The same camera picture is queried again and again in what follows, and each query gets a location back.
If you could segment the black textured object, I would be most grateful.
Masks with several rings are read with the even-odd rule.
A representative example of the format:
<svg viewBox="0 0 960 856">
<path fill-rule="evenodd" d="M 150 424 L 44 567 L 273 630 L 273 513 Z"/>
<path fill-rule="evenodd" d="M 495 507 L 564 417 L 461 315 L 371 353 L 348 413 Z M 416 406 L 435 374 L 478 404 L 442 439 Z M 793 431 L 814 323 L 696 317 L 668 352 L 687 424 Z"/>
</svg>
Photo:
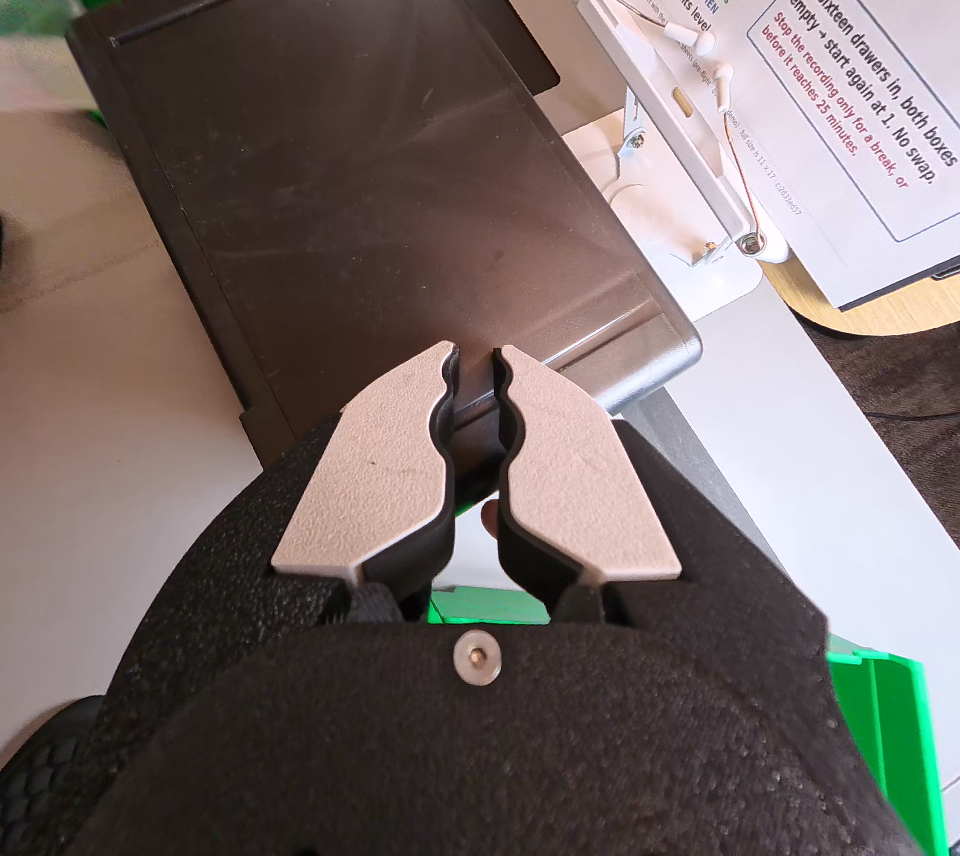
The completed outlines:
<svg viewBox="0 0 960 856">
<path fill-rule="evenodd" d="M 103 701 L 102 694 L 92 694 L 64 706 L 2 768 L 2 855 L 26 851 L 28 831 L 44 815 L 72 769 Z"/>
</svg>

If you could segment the black drawer cabinet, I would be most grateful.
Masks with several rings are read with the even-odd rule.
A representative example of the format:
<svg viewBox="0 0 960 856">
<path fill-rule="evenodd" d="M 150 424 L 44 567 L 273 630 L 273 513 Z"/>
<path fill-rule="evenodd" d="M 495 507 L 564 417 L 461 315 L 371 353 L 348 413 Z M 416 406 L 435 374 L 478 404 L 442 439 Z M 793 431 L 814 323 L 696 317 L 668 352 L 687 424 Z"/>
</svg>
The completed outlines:
<svg viewBox="0 0 960 856">
<path fill-rule="evenodd" d="M 118 0 L 67 36 L 262 467 L 460 351 L 457 506 L 512 345 L 609 413 L 702 342 L 465 0 Z"/>
</svg>

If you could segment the white document stand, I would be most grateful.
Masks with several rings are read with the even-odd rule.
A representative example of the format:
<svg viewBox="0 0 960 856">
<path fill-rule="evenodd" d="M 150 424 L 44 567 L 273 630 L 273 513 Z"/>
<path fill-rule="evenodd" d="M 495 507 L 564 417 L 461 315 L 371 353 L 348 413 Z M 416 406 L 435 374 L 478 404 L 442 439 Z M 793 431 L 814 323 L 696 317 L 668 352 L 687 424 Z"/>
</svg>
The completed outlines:
<svg viewBox="0 0 960 856">
<path fill-rule="evenodd" d="M 627 0 L 573 0 L 626 83 L 621 110 L 563 136 L 691 322 L 750 294 L 791 256 L 748 188 L 733 136 L 734 68 L 714 35 Z"/>
</svg>

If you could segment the black flat base plate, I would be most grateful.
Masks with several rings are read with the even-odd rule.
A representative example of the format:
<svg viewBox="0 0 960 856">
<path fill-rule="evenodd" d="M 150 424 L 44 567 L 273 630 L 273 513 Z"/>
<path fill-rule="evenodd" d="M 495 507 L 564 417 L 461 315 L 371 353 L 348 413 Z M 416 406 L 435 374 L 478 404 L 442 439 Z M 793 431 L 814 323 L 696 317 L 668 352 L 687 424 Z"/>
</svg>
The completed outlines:
<svg viewBox="0 0 960 856">
<path fill-rule="evenodd" d="M 560 83 L 560 75 L 510 0 L 463 0 L 533 96 Z"/>
</svg>

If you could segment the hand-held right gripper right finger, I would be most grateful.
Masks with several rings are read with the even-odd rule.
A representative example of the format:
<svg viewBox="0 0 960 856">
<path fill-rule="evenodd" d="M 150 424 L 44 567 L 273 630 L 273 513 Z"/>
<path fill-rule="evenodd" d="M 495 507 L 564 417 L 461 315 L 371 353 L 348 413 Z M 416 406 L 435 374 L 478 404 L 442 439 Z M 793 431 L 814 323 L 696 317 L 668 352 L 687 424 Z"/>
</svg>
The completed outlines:
<svg viewBox="0 0 960 856">
<path fill-rule="evenodd" d="M 505 345 L 493 353 L 498 560 L 554 612 L 583 587 L 673 582 L 682 565 L 623 442 L 621 420 L 565 375 Z"/>
</svg>

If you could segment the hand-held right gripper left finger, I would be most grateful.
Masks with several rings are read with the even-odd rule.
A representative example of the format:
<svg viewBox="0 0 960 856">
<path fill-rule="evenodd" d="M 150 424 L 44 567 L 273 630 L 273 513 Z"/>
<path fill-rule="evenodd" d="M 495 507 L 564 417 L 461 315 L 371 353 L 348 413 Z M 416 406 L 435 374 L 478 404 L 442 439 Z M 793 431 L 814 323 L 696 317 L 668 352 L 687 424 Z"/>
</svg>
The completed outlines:
<svg viewBox="0 0 960 856">
<path fill-rule="evenodd" d="M 459 362 L 458 346 L 440 340 L 342 408 L 271 557 L 275 572 L 378 584 L 398 603 L 431 585 L 454 548 Z"/>
</svg>

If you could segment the white desk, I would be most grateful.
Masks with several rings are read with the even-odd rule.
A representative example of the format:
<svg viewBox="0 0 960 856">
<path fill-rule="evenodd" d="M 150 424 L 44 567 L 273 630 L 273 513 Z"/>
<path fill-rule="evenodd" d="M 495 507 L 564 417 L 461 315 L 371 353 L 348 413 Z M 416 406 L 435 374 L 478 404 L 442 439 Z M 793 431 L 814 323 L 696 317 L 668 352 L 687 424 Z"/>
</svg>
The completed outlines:
<svg viewBox="0 0 960 856">
<path fill-rule="evenodd" d="M 110 135 L 2 114 L 2 763 L 104 693 L 163 581 L 258 474 L 239 404 Z M 921 661 L 958 812 L 958 549 L 769 282 L 630 421 L 831 628 Z"/>
</svg>

